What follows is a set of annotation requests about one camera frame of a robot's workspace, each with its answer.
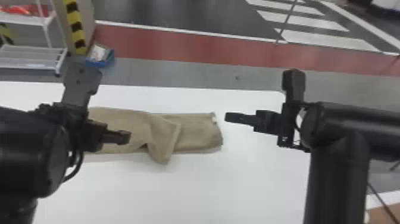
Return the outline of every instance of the yellow and black striped pole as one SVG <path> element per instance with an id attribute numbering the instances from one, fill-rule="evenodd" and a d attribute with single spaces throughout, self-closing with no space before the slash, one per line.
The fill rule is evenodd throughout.
<path id="1" fill-rule="evenodd" d="M 7 28 L 5 23 L 0 23 L 0 35 L 3 37 L 2 39 L 6 41 L 6 43 L 14 45 L 13 36 L 11 35 L 10 29 Z"/>
<path id="2" fill-rule="evenodd" d="M 76 54 L 86 54 L 88 46 L 85 41 L 85 31 L 83 31 L 82 17 L 80 15 L 78 4 L 75 0 L 63 0 L 67 9 L 67 21 L 72 31 L 72 41 L 75 46 Z"/>

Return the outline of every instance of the beige towel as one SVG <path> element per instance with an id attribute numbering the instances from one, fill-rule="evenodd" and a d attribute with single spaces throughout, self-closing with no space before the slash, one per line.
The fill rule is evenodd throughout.
<path id="1" fill-rule="evenodd" d="M 222 145 L 215 115 L 152 114 L 143 111 L 94 107 L 89 118 L 108 124 L 110 130 L 132 133 L 129 144 L 105 144 L 98 153 L 134 153 L 147 149 L 159 163 L 169 161 L 173 152 L 189 152 Z"/>

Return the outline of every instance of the table surface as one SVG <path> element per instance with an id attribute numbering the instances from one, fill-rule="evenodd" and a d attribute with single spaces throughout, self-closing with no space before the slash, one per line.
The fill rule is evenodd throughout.
<path id="1" fill-rule="evenodd" d="M 0 102 L 31 110 L 59 101 L 63 89 L 60 83 L 0 82 Z M 35 223 L 302 223 L 309 155 L 223 121 L 228 111 L 279 112 L 284 98 L 272 91 L 102 85 L 90 106 L 215 112 L 224 145 L 215 153 L 175 154 L 168 165 L 143 153 L 87 156 L 74 179 L 39 201 Z M 389 204 L 400 201 L 399 192 L 382 196 Z M 367 197 L 368 208 L 379 206 Z"/>

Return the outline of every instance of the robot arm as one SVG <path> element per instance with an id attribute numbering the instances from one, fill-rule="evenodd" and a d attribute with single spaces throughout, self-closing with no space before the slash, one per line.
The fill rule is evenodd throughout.
<path id="1" fill-rule="evenodd" d="M 127 144 L 130 133 L 88 119 L 102 74 L 74 64 L 61 102 L 30 112 L 0 107 L 0 223 L 32 223 L 37 198 L 53 194 L 80 169 L 85 151 Z M 74 171 L 67 173 L 69 167 Z"/>
<path id="2" fill-rule="evenodd" d="M 305 224 L 362 224 L 371 158 L 400 160 L 400 114 L 329 102 L 304 102 L 305 74 L 283 73 L 282 112 L 227 113 L 225 121 L 277 135 L 277 144 L 311 153 Z M 305 111 L 301 127 L 296 124 Z M 298 130 L 301 143 L 294 144 Z"/>

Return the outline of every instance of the black cylinder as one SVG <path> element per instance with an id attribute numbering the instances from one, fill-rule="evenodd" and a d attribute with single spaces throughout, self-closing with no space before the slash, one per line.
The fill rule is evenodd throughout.
<path id="1" fill-rule="evenodd" d="M 304 224 L 364 223 L 369 152 L 357 132 L 311 149 Z"/>
<path id="2" fill-rule="evenodd" d="M 70 150 L 62 126 L 0 107 L 0 194 L 24 198 L 51 195 L 63 181 Z"/>
<path id="3" fill-rule="evenodd" d="M 400 114 L 319 102 L 313 104 L 301 124 L 302 144 L 321 148 L 349 135 L 361 133 L 371 148 L 371 157 L 378 160 L 400 160 Z"/>
<path id="4" fill-rule="evenodd" d="M 1 224 L 31 224 L 38 200 L 16 195 L 0 195 Z"/>

